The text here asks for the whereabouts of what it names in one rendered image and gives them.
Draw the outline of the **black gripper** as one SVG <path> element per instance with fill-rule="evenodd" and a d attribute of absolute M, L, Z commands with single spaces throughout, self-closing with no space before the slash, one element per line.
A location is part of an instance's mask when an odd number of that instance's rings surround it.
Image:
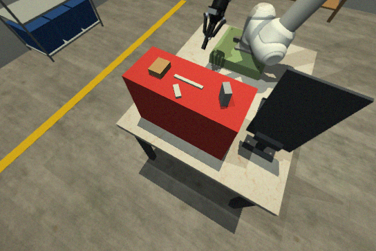
<path fill-rule="evenodd" d="M 225 16 L 225 11 L 227 9 L 229 0 L 213 0 L 213 3 L 211 6 L 218 7 L 222 10 L 222 13 L 218 13 L 218 15 L 213 15 L 210 13 L 203 13 L 204 15 L 204 24 L 203 24 L 203 34 L 204 34 L 204 42 L 202 44 L 202 49 L 205 50 L 207 43 L 209 40 L 211 40 L 212 37 L 215 37 L 218 31 L 221 29 L 221 27 L 227 23 Z M 209 15 L 209 25 L 207 27 L 207 18 Z M 217 23 L 221 20 L 217 28 L 215 29 Z M 214 30 L 215 29 L 215 30 Z"/>

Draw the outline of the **tan rectangular block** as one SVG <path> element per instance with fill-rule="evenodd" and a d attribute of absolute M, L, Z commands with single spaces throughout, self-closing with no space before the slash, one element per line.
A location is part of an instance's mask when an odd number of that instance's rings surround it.
<path fill-rule="evenodd" d="M 148 68 L 150 75 L 162 79 L 165 73 L 171 68 L 171 62 L 158 57 L 152 65 Z"/>

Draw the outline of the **red tool chest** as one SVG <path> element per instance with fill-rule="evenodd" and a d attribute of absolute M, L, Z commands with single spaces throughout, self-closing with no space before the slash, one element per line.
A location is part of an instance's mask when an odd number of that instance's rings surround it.
<path fill-rule="evenodd" d="M 162 79 L 148 68 L 161 57 L 171 62 Z M 145 120 L 222 160 L 238 134 L 257 88 L 181 57 L 151 47 L 122 78 Z M 230 82 L 232 97 L 220 105 L 222 82 Z M 181 98 L 175 97 L 178 84 Z"/>

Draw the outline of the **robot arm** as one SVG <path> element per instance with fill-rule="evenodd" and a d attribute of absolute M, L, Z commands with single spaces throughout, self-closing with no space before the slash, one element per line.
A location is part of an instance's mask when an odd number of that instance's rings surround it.
<path fill-rule="evenodd" d="M 259 3 L 248 14 L 243 35 L 234 36 L 233 40 L 238 42 L 234 49 L 254 53 L 255 58 L 267 66 L 278 64 L 294 39 L 295 30 L 326 1 L 296 0 L 281 18 L 276 19 L 273 5 Z"/>

